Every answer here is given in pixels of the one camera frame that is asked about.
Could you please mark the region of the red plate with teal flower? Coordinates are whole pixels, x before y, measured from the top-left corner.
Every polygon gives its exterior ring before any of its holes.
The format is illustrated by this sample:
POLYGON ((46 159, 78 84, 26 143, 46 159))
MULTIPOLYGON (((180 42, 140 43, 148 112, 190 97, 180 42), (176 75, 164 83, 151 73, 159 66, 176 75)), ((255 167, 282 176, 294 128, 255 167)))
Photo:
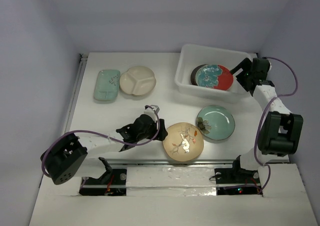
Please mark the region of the red plate with teal flower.
POLYGON ((226 67, 218 64, 207 64, 203 69, 200 87, 229 90, 233 81, 234 77, 226 67))

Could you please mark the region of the beige bird painted plate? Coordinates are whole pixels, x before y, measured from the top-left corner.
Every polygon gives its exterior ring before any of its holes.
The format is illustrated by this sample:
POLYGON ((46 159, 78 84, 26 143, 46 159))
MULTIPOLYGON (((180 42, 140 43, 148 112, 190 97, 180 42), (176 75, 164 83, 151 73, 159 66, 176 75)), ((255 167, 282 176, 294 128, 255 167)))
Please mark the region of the beige bird painted plate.
POLYGON ((166 129, 168 135, 163 140, 167 155, 178 162, 197 158, 204 150, 204 139, 200 130, 193 124, 180 122, 166 129))

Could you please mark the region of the brown rimmed cream plate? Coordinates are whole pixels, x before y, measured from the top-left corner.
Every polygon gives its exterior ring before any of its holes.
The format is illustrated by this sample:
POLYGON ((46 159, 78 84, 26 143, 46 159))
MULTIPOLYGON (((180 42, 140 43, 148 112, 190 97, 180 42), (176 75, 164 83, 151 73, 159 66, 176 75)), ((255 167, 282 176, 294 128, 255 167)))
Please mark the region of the brown rimmed cream plate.
POLYGON ((203 69, 206 67, 206 64, 197 66, 190 75, 190 81, 192 85, 201 86, 201 80, 203 78, 203 69))

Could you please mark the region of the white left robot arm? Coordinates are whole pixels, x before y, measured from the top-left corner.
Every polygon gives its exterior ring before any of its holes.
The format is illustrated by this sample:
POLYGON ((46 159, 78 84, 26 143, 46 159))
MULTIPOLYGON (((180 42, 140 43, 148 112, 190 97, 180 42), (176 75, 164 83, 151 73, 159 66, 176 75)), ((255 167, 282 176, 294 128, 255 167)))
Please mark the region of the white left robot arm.
POLYGON ((122 140, 88 130, 74 130, 56 139, 41 155, 41 170, 55 185, 70 180, 89 153, 95 157, 107 150, 124 152, 149 142, 164 141, 168 132, 165 120, 141 114, 136 120, 115 131, 122 140))

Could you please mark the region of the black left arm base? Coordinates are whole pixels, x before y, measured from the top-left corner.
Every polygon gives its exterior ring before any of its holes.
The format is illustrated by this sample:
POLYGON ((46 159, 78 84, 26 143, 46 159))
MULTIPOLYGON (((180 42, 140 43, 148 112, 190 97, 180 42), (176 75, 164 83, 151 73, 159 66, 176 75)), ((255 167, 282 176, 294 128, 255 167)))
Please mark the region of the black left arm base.
POLYGON ((98 158, 105 171, 99 178, 82 177, 79 188, 81 196, 126 196, 127 169, 113 169, 103 157, 98 158))

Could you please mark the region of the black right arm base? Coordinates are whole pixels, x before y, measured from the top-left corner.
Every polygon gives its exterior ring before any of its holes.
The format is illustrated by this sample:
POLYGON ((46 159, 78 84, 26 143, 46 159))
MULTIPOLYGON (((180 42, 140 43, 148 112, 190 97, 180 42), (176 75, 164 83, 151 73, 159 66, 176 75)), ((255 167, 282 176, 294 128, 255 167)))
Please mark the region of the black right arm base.
POLYGON ((215 181, 218 196, 258 195, 262 193, 259 177, 254 178, 257 174, 257 171, 242 169, 238 156, 231 168, 215 168, 210 180, 215 181))

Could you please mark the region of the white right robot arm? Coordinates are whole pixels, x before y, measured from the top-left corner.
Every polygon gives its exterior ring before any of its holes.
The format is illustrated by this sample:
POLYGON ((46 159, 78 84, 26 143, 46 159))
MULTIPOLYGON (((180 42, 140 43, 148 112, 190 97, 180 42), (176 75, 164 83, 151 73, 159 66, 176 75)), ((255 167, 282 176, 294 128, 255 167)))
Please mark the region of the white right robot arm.
POLYGON ((267 79, 270 60, 271 57, 245 58, 230 71, 263 111, 253 148, 232 164, 230 176, 235 182, 242 182, 275 157, 293 155, 298 149, 304 120, 283 104, 281 98, 285 95, 277 94, 275 85, 267 79))

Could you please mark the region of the cream divided dish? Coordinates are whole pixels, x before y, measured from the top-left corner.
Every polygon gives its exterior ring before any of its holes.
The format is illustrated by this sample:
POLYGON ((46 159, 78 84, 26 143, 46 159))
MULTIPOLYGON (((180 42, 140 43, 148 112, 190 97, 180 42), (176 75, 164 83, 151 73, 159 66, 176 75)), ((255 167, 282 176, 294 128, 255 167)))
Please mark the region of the cream divided dish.
POLYGON ((156 86, 154 72, 145 66, 134 66, 124 72, 119 80, 120 89, 128 95, 144 96, 156 86))

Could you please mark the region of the light green rectangular dish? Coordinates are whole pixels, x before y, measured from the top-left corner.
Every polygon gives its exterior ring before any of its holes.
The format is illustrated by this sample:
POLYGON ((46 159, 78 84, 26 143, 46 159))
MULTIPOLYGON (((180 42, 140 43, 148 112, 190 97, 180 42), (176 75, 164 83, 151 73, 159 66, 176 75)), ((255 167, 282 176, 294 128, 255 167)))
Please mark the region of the light green rectangular dish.
POLYGON ((118 96, 120 76, 119 70, 101 70, 97 75, 93 98, 96 101, 114 101, 118 96))

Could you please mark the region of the light green round plate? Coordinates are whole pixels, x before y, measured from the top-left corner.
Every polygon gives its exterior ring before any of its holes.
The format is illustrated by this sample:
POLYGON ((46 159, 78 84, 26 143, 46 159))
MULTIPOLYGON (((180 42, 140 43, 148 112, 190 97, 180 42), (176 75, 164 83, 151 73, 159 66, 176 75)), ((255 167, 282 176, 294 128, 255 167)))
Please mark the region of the light green round plate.
POLYGON ((227 109, 218 105, 204 107, 198 113, 195 121, 201 133, 214 141, 229 138, 236 127, 233 115, 227 109))

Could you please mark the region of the aluminium frame rail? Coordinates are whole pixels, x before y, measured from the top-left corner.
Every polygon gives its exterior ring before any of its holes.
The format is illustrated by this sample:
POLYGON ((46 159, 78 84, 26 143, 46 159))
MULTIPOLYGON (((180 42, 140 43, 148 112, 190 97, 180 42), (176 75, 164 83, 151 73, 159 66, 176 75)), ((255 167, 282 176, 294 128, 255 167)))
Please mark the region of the aluminium frame rail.
POLYGON ((74 80, 73 88, 71 91, 71 95, 69 98, 69 102, 67 105, 67 108, 65 110, 64 119, 62 122, 61 131, 59 133, 59 137, 62 136, 64 133, 68 132, 71 128, 71 123, 74 116, 74 111, 77 104, 77 99, 79 96, 79 91, 81 88, 84 72, 86 69, 87 61, 88 61, 89 54, 88 53, 82 53, 79 55, 79 64, 77 68, 76 77, 74 80))

